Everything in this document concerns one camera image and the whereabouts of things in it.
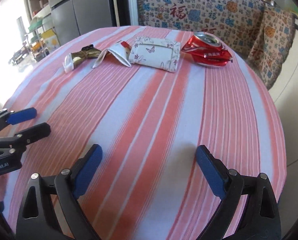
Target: patterned blanket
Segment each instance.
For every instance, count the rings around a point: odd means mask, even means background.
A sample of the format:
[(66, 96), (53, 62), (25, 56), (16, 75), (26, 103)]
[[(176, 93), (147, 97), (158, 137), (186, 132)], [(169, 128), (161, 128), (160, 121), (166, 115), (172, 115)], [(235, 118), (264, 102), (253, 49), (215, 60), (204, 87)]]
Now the patterned blanket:
[(216, 35), (270, 89), (292, 46), (292, 14), (260, 0), (137, 0), (139, 24)]

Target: folded white paper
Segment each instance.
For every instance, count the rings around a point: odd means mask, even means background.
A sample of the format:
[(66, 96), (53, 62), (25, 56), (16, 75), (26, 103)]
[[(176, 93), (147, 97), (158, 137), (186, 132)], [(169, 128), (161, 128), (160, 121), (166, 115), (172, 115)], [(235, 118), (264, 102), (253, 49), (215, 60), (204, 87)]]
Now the folded white paper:
[(96, 68), (104, 60), (105, 55), (110, 52), (117, 60), (127, 67), (131, 67), (130, 62), (128, 61), (130, 54), (130, 46), (125, 41), (119, 41), (118, 43), (110, 46), (109, 48), (103, 50), (97, 60), (95, 61), (92, 68)]

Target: red can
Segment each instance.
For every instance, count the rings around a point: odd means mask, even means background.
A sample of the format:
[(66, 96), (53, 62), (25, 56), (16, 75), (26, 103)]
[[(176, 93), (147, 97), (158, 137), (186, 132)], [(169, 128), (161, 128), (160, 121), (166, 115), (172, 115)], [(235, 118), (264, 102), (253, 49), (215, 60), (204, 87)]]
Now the red can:
[(181, 51), (191, 54), (197, 64), (205, 67), (224, 67), (232, 60), (222, 43), (206, 33), (194, 33)]

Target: floor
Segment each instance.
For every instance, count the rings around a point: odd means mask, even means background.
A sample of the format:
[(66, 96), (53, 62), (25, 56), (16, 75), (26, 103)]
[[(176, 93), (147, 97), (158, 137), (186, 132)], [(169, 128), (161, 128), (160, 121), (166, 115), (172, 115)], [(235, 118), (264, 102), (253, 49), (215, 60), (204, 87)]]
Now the floor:
[(287, 152), (287, 179), (279, 199), (282, 235), (298, 218), (298, 31), (275, 85), (269, 91), (281, 119)]

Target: pink and white stripe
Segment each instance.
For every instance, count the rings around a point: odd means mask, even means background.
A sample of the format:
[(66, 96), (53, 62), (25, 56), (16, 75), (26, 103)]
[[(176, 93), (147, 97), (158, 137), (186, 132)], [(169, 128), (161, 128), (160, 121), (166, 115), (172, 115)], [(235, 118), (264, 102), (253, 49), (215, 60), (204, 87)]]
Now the pink and white stripe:
[[(219, 204), (195, 163), (200, 144), (241, 174), (266, 172), (279, 197), (286, 177), (279, 116), (265, 86), (234, 53), (223, 69), (197, 66), (182, 54), (176, 73), (127, 68), (111, 56), (94, 70), (92, 61), (70, 74), (62, 70), (67, 53), (90, 43), (104, 49), (146, 35), (184, 44), (191, 34), (105, 28), (71, 41), (38, 65), (7, 102), (12, 110), (35, 107), (38, 118), (0, 134), (41, 122), (52, 129), (28, 148), (22, 169), (10, 174), (5, 215), (13, 229), (30, 175), (71, 167), (94, 143), (102, 146), (104, 158), (79, 202), (104, 240), (195, 239)], [(241, 198), (227, 235), (244, 202)]]

